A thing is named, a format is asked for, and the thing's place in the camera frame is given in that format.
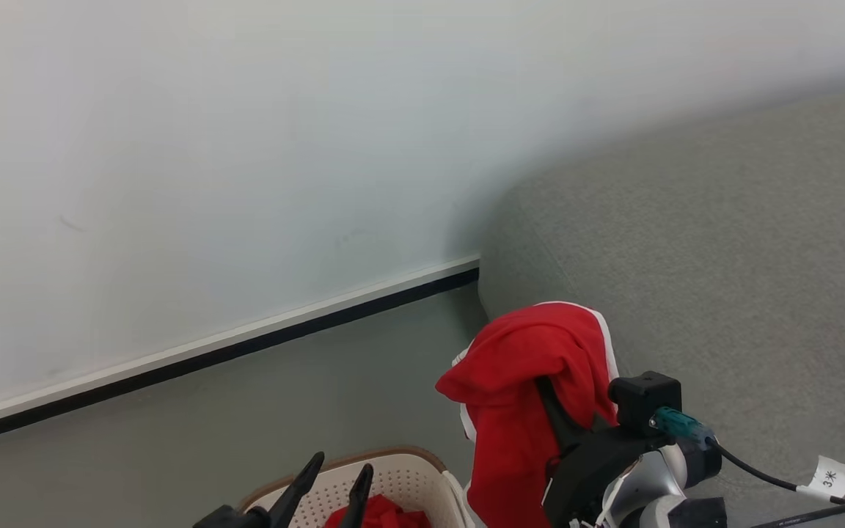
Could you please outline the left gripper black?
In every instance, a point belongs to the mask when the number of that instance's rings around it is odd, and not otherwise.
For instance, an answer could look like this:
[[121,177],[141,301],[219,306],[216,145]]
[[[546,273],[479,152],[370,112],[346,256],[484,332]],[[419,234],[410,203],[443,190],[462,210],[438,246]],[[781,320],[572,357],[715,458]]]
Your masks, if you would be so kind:
[[[193,528],[269,528],[288,527],[296,508],[308,494],[321,472],[325,453],[315,453],[308,464],[293,478],[291,484],[269,509],[253,507],[239,511],[231,505],[222,505],[192,525]],[[348,507],[338,524],[339,528],[361,528],[365,520],[367,501],[373,485],[373,465],[366,463],[356,476],[348,495]]]

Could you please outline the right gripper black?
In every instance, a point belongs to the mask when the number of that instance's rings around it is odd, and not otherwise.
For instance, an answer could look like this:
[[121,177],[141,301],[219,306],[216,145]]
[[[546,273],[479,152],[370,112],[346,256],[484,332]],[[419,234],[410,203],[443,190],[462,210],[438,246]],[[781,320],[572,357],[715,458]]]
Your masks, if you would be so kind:
[[549,377],[541,375],[534,384],[560,448],[559,458],[549,462],[549,488],[542,502],[552,527],[567,527],[574,519],[595,521],[615,479],[638,458],[676,442],[661,432],[641,434],[624,427],[587,430],[570,417]]

